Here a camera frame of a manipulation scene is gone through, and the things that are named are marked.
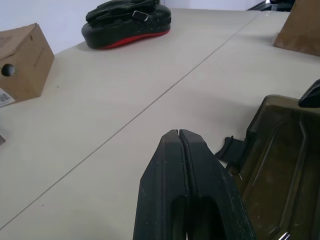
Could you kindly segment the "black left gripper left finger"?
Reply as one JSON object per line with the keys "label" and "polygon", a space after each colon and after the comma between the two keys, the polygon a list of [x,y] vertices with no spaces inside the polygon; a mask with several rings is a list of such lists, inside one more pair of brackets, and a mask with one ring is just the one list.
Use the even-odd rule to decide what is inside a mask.
{"label": "black left gripper left finger", "polygon": [[164,134],[139,183],[133,240],[186,240],[187,176],[177,130]]}

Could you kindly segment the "smoky transparent screwdriver bit case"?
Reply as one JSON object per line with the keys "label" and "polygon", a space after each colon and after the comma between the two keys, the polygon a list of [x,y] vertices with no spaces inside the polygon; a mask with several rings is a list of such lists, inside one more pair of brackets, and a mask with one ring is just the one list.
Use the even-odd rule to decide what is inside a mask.
{"label": "smoky transparent screwdriver bit case", "polygon": [[226,162],[257,240],[320,240],[320,108],[268,95],[244,140],[228,136]]}

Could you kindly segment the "dark metal frame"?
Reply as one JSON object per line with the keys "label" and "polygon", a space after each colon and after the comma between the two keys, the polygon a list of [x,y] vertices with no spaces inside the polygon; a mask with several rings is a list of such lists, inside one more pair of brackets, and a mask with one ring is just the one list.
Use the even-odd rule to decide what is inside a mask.
{"label": "dark metal frame", "polygon": [[263,0],[248,11],[290,12],[296,0]]}

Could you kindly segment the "black and red punching pad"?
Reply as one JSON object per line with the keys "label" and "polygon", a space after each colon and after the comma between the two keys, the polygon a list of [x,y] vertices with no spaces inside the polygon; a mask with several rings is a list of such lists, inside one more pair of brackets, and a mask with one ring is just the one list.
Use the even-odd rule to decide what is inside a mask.
{"label": "black and red punching pad", "polygon": [[167,34],[172,13],[160,0],[111,0],[85,16],[81,29],[88,47],[112,49]]}

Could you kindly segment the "black item on case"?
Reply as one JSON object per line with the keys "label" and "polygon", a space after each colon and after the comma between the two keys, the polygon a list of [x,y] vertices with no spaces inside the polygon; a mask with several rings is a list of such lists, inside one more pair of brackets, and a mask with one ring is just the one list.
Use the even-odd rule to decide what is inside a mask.
{"label": "black item on case", "polygon": [[316,80],[298,101],[301,108],[320,108],[320,79]]}

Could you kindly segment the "brown paper bag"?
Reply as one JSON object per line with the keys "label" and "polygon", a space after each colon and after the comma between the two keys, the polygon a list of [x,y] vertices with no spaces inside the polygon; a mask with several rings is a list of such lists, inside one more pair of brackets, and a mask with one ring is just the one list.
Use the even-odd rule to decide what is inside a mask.
{"label": "brown paper bag", "polygon": [[320,0],[295,0],[273,46],[320,57]]}

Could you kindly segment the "brown cardboard box with hole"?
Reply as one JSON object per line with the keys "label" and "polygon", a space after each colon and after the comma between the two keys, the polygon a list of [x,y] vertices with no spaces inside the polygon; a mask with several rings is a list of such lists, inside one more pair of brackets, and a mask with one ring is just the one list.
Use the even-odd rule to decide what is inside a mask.
{"label": "brown cardboard box with hole", "polygon": [[54,58],[39,24],[0,31],[0,108],[40,97]]}

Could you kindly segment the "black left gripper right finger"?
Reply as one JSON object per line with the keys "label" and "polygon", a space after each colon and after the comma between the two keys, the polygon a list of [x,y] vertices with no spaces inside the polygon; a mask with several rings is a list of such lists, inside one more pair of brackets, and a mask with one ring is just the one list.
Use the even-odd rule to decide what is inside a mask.
{"label": "black left gripper right finger", "polygon": [[182,129],[179,137],[190,190],[188,240],[256,240],[232,176],[199,134]]}

